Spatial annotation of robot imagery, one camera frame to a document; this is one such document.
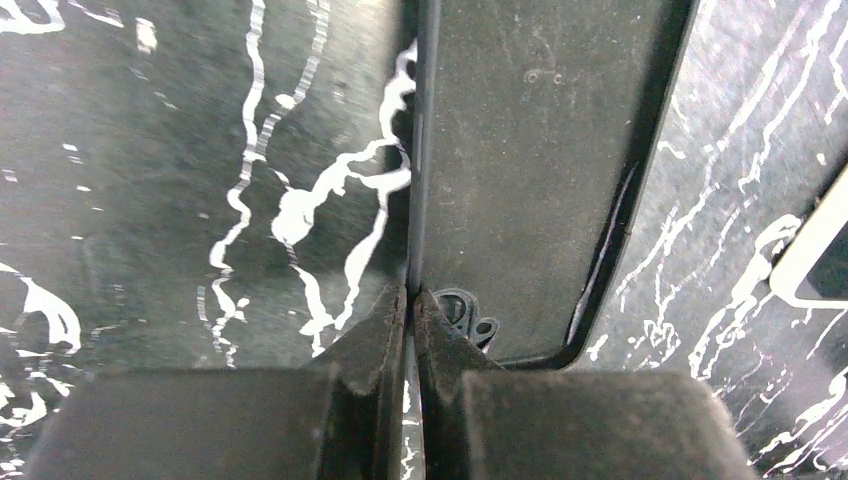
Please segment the black phone case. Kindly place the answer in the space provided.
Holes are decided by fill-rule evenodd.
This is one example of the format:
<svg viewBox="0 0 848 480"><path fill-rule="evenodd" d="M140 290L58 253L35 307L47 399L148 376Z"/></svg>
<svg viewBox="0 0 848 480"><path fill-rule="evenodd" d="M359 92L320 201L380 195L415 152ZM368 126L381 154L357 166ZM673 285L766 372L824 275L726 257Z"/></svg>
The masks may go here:
<svg viewBox="0 0 848 480"><path fill-rule="evenodd" d="M424 1L408 288L495 319L489 356L579 354L629 235L697 5Z"/></svg>

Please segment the beige phone case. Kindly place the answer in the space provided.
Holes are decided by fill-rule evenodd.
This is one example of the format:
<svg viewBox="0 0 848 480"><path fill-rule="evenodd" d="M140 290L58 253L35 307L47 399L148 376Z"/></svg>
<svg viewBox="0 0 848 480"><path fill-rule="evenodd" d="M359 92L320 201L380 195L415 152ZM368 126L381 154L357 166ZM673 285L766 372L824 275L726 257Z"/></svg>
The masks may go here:
<svg viewBox="0 0 848 480"><path fill-rule="evenodd" d="M847 307L847 172L842 171L774 267L769 286L796 308Z"/></svg>

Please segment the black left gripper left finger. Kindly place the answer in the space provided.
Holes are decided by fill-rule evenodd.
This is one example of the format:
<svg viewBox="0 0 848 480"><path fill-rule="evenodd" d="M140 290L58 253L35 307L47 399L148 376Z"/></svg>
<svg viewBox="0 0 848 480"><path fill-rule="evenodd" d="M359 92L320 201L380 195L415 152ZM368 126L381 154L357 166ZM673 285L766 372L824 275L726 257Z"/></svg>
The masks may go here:
<svg viewBox="0 0 848 480"><path fill-rule="evenodd" d="M30 479L395 479L407 293L299 368L102 374L45 426Z"/></svg>

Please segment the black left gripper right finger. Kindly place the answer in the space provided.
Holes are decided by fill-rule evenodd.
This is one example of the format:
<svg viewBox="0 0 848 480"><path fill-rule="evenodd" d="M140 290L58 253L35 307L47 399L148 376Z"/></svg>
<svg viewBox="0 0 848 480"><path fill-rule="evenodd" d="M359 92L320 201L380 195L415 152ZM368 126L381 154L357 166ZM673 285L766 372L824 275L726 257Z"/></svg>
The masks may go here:
<svg viewBox="0 0 848 480"><path fill-rule="evenodd" d="M752 479L725 406L673 372L509 371L421 293L412 322L430 479Z"/></svg>

